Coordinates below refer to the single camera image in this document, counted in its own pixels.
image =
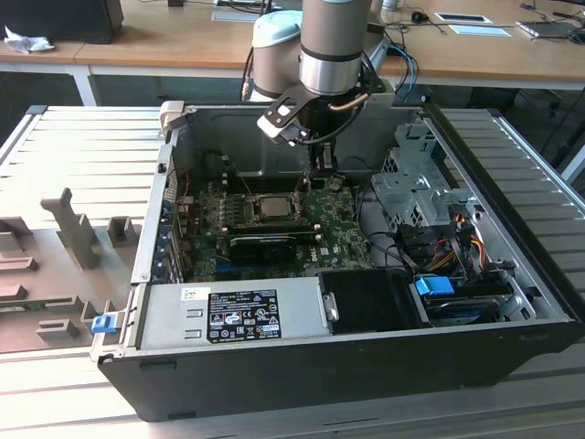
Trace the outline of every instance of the headphones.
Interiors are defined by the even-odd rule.
[[[412,16],[410,17],[410,21],[415,25],[419,25],[420,23],[422,23],[423,21],[427,21],[428,19],[429,16],[427,16],[425,13],[421,11],[414,11],[412,13]]]

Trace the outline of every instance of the blue latch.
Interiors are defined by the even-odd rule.
[[[98,334],[100,332],[116,332],[116,316],[97,316],[91,323],[91,332]]]
[[[414,283],[419,295],[454,294],[453,286],[448,277],[428,276],[421,277]]]

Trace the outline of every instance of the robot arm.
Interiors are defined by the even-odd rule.
[[[307,145],[312,161],[321,157],[327,162],[323,151],[328,148],[333,157],[336,136],[373,92],[384,90],[364,51],[366,43],[373,43],[386,53],[383,33],[373,41],[367,38],[371,8],[379,13],[381,6],[377,0],[371,3],[307,0],[302,15],[277,12],[257,21],[253,100],[275,100],[258,120],[274,142]]]

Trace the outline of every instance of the motherboard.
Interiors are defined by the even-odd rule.
[[[354,186],[345,177],[305,178],[289,184],[288,191],[286,186],[224,175],[179,200],[186,281],[302,277],[374,267],[356,222]],[[276,190],[258,190],[271,187]]]

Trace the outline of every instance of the green motherboard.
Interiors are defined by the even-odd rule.
[[[322,188],[302,194],[256,194],[263,200],[296,199],[295,224],[319,226],[319,239],[296,246],[293,261],[278,264],[237,265],[229,258],[229,244],[238,233],[238,224],[259,221],[258,212],[246,194],[226,194],[221,187],[209,185],[194,196],[196,217],[190,219],[184,234],[186,282],[231,281],[314,276],[323,270],[374,267],[367,240],[355,221],[355,197],[339,179],[328,179]],[[276,219],[267,224],[283,224]],[[226,230],[225,224],[234,225]]]

